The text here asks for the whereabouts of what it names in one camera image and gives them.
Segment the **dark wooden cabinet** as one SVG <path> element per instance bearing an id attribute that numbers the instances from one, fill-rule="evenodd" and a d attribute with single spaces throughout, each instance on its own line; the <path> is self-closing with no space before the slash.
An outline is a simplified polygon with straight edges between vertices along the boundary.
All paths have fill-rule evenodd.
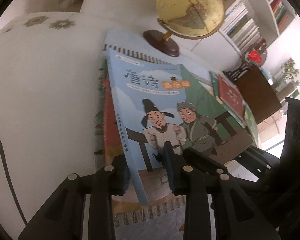
<path id="1" fill-rule="evenodd" d="M 235 85 L 249 105 L 257 124 L 281 109 L 277 95 L 259 69 L 246 71 Z"/>

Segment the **dark red book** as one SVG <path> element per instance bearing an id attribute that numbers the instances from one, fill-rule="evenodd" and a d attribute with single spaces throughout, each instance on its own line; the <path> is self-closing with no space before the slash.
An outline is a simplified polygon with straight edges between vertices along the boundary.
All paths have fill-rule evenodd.
<path id="1" fill-rule="evenodd" d="M 244 119 L 243 98 L 236 88 L 218 75 L 219 98 L 241 119 Z"/>

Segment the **yellow desk globe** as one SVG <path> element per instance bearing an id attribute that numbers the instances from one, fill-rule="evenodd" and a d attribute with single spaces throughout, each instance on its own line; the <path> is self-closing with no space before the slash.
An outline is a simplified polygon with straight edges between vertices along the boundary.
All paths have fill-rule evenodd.
<path id="1" fill-rule="evenodd" d="M 223 0 L 156 0 L 157 21 L 165 29 L 146 30 L 143 38 L 155 49 L 179 57 L 173 35 L 187 40 L 202 40 L 216 33 L 224 23 Z"/>

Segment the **black ornament stand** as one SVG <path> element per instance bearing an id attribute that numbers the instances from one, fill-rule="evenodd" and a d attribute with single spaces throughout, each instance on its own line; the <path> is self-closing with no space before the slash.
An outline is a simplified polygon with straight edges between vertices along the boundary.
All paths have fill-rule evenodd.
<path id="1" fill-rule="evenodd" d="M 230 70 L 227 72 L 223 72 L 224 75 L 233 83 L 235 83 L 237 81 L 237 79 L 239 78 L 239 76 L 241 76 L 241 74 L 245 73 L 248 70 L 248 66 L 246 64 L 246 62 L 242 62 L 241 65 L 235 69 L 235 70 Z"/>

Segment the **dark green insect book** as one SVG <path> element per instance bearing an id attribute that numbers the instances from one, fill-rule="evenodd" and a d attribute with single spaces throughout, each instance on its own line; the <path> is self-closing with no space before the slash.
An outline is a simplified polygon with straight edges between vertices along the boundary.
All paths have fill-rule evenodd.
<path id="1" fill-rule="evenodd" d="M 103 142 L 103 113 L 104 113 L 104 101 L 106 88 L 104 82 L 108 77 L 107 60 L 103 59 L 102 64 L 98 70 L 97 79 L 97 105 L 95 115 L 95 150 L 94 155 L 102 155 L 104 151 Z"/>

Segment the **red poetry book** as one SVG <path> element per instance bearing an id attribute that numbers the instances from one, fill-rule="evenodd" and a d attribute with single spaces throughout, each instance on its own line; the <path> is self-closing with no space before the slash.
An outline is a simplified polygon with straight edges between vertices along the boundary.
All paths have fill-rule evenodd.
<path id="1" fill-rule="evenodd" d="M 118 155 L 123 155 L 123 148 L 114 111 L 113 98 L 109 79 L 103 81 L 104 110 L 103 110 L 103 139 L 104 159 L 106 165 L 110 165 Z"/>

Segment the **blue Tang poetry book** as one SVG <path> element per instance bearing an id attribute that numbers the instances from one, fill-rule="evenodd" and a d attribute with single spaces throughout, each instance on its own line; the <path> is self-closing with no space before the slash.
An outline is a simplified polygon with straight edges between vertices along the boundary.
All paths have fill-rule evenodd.
<path id="1" fill-rule="evenodd" d="M 158 153 L 169 142 L 224 164 L 251 136 L 181 64 L 156 64 L 106 52 L 117 129 L 136 196 L 147 205 L 168 195 Z"/>

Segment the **white bookshelf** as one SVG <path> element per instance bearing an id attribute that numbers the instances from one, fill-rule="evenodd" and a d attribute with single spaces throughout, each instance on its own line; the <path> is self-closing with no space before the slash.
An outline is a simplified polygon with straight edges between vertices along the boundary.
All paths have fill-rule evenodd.
<path id="1" fill-rule="evenodd" d="M 224 0 L 225 22 L 201 44 L 209 44 L 239 56 L 253 42 L 266 41 L 271 48 L 297 14 L 287 0 Z"/>

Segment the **patterned grey table mat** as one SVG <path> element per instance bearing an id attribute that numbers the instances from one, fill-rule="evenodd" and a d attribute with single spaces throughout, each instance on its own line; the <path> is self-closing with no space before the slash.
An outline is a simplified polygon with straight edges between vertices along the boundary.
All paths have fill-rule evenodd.
<path id="1" fill-rule="evenodd" d="M 154 49 L 151 47 L 143 37 L 140 35 L 133 33 L 131 31 L 125 31 L 123 29 L 114 28 L 108 31 L 106 35 L 106 39 L 104 41 L 104 49 L 103 53 L 106 57 L 106 52 L 108 49 L 113 49 L 115 51 L 118 51 L 119 53 L 131 56 L 133 58 L 152 62 L 156 64 L 181 64 L 183 65 L 190 73 L 192 73 L 195 78 L 200 82 L 201 77 L 206 77 L 208 75 L 208 71 L 205 69 L 201 69 L 200 72 L 194 73 L 194 68 L 196 67 L 196 63 L 189 59 L 188 57 L 179 57 L 179 58 L 173 58 L 170 56 L 165 55 L 164 53 Z M 168 189 L 170 193 L 170 188 L 168 186 L 167 182 L 167 174 L 164 171 L 163 167 L 163 178 L 162 182 L 166 185 L 166 188 Z M 163 198 L 160 198 L 156 200 L 153 203 L 162 202 L 166 199 L 168 196 L 166 195 Z M 135 189 L 133 187 L 133 183 L 131 181 L 127 192 L 124 194 L 124 196 L 119 200 L 120 202 L 120 211 L 123 212 L 130 212 L 133 209 L 136 209 L 138 207 L 143 207 L 147 205 L 141 205 L 138 201 L 138 198 L 136 196 Z"/>

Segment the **potted green plant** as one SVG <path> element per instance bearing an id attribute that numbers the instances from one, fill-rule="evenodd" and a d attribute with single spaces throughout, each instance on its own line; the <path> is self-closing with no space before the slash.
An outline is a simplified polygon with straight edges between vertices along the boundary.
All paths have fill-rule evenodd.
<path id="1" fill-rule="evenodd" d="M 295 68 L 295 65 L 296 63 L 292 58 L 288 59 L 273 77 L 272 89 L 276 94 L 299 75 L 299 70 Z"/>

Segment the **bright green book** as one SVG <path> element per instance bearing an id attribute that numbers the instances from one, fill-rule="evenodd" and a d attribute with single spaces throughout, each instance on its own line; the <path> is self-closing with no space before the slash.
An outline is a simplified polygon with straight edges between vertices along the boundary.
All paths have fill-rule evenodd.
<path id="1" fill-rule="evenodd" d="M 209 72 L 213 95 L 221 105 L 234 117 L 237 123 L 247 130 L 253 139 L 253 146 L 259 146 L 256 120 L 249 105 L 243 99 L 239 89 L 220 74 Z"/>

